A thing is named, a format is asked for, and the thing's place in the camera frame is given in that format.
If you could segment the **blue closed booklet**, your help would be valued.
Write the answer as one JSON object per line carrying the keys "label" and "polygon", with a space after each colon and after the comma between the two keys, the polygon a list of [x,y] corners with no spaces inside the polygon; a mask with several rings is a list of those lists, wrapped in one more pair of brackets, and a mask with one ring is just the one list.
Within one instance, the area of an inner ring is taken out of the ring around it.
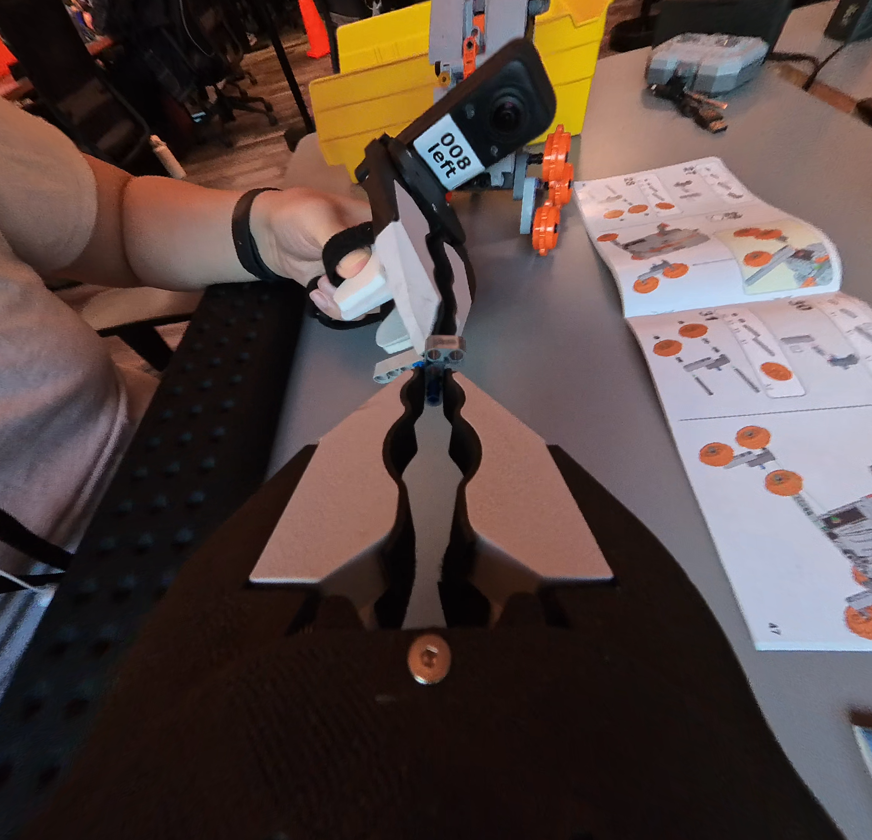
{"label": "blue closed booklet", "polygon": [[871,709],[853,708],[849,712],[849,722],[859,748],[864,766],[869,777],[872,772],[872,749],[871,749]]}

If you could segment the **black wristband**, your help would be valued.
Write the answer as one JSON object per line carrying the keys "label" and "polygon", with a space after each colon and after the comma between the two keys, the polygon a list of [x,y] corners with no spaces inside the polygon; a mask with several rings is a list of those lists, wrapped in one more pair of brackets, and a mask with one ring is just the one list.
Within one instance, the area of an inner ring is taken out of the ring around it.
{"label": "black wristband", "polygon": [[247,273],[266,283],[283,283],[285,278],[272,271],[259,252],[251,231],[252,205],[264,192],[278,192],[277,188],[256,188],[242,194],[236,201],[231,219],[231,232],[237,258]]}

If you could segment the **black case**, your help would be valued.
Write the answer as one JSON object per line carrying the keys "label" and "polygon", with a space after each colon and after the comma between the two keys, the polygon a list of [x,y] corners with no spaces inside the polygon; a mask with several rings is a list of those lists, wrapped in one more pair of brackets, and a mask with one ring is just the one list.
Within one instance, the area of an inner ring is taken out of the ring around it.
{"label": "black case", "polygon": [[651,47],[681,34],[734,35],[764,40],[774,49],[794,0],[662,0]]}

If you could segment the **grey orange toy robot model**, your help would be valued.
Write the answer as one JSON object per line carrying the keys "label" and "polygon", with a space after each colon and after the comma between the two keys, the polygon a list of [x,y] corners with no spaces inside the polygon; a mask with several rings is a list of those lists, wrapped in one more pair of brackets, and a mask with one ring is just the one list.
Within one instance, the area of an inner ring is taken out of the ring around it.
{"label": "grey orange toy robot model", "polygon": [[[429,61],[435,71],[433,101],[482,66],[509,41],[533,39],[535,18],[550,0],[431,0]],[[468,192],[511,190],[520,202],[520,233],[546,256],[557,245],[561,210],[570,202],[574,167],[571,133],[558,124],[541,152],[522,148],[491,164],[464,185]]]}

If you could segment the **grey desk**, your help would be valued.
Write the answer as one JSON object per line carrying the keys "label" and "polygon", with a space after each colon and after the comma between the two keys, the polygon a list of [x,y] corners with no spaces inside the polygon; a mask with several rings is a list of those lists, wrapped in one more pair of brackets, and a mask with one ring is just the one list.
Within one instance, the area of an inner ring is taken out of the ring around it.
{"label": "grey desk", "polygon": [[[601,61],[574,151],[581,178],[721,157],[760,198],[834,238],[845,289],[870,301],[871,132],[768,65],[718,137],[644,89],[646,53]],[[847,723],[870,704],[866,652],[757,652],[705,527],[609,271],[574,204],[533,258],[503,192],[461,197],[477,296],[465,374],[567,451],[666,546],[730,638],[759,705],[848,838],[870,838],[870,777]]]}

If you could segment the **person's white t-shirt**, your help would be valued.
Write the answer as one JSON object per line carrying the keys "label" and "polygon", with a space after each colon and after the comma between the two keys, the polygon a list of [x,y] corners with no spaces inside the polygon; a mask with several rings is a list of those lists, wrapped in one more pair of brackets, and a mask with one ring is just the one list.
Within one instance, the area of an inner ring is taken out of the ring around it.
{"label": "person's white t-shirt", "polygon": [[97,182],[76,145],[2,100],[1,501],[66,551],[83,530],[156,388],[43,280],[80,257]]}

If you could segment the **black office chair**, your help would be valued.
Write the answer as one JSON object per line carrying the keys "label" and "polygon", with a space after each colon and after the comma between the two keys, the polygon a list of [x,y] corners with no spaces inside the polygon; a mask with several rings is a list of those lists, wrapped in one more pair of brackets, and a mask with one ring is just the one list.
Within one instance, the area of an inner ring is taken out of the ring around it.
{"label": "black office chair", "polygon": [[274,108],[240,82],[243,47],[216,0],[128,0],[133,39],[160,86],[201,133],[210,130],[232,146],[227,124],[235,113],[263,115],[278,126]]}

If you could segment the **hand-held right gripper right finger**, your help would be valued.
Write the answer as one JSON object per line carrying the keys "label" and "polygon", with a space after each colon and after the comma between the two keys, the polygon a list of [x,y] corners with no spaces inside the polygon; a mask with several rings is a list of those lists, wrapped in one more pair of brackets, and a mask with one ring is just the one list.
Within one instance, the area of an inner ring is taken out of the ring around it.
{"label": "hand-held right gripper right finger", "polygon": [[447,625],[491,626],[518,593],[612,581],[539,434],[460,373],[446,374],[443,411],[461,472],[440,577]]}

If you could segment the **person's left hand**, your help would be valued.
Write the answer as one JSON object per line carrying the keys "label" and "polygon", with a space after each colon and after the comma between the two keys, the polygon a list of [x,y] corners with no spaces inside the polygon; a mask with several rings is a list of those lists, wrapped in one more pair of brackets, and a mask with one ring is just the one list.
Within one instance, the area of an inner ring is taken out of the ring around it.
{"label": "person's left hand", "polygon": [[255,197],[249,227],[265,265],[284,278],[307,285],[324,275],[322,248],[327,241],[371,219],[366,201],[290,188]]}

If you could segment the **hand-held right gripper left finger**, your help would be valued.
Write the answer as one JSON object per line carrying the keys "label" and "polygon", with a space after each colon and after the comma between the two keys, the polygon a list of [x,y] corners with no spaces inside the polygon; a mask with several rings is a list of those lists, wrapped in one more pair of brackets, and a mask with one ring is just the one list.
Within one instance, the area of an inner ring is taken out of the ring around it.
{"label": "hand-held right gripper left finger", "polygon": [[418,451],[418,372],[383,386],[327,433],[249,575],[347,598],[367,628],[400,628],[415,577],[403,476]]}

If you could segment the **person's left forearm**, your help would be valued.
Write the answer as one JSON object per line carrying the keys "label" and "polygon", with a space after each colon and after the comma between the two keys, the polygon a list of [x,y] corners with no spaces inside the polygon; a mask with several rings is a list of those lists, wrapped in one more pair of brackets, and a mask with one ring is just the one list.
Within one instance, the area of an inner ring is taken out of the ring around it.
{"label": "person's left forearm", "polygon": [[240,263],[232,234],[242,192],[136,178],[101,160],[84,159],[97,187],[90,238],[74,260],[45,276],[176,292],[255,279]]}

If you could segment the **open white instruction booklet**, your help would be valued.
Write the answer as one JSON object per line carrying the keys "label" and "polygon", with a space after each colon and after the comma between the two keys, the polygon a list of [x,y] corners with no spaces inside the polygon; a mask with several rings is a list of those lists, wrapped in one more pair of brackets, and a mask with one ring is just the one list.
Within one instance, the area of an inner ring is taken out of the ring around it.
{"label": "open white instruction booklet", "polygon": [[719,158],[575,183],[758,650],[870,652],[870,305]]}

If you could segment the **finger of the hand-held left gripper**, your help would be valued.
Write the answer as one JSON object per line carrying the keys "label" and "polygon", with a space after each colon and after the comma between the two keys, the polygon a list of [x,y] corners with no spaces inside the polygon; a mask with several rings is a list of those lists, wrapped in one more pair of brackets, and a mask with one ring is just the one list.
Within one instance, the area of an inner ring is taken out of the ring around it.
{"label": "finger of the hand-held left gripper", "polygon": [[393,186],[398,219],[376,236],[375,253],[411,346],[423,352],[442,303],[426,241],[430,224],[406,190],[399,183]]}
{"label": "finger of the hand-held left gripper", "polygon": [[455,328],[452,334],[462,337],[475,298],[474,268],[465,246],[444,244],[444,249],[452,270],[451,287],[454,304],[452,316]]}

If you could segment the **orange traffic cone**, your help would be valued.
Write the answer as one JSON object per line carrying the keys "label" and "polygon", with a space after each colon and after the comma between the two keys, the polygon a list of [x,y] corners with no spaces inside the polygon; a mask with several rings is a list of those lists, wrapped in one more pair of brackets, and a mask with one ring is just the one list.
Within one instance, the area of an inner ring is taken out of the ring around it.
{"label": "orange traffic cone", "polygon": [[330,40],[327,29],[314,0],[297,0],[304,30],[309,41],[308,56],[312,59],[329,57]]}

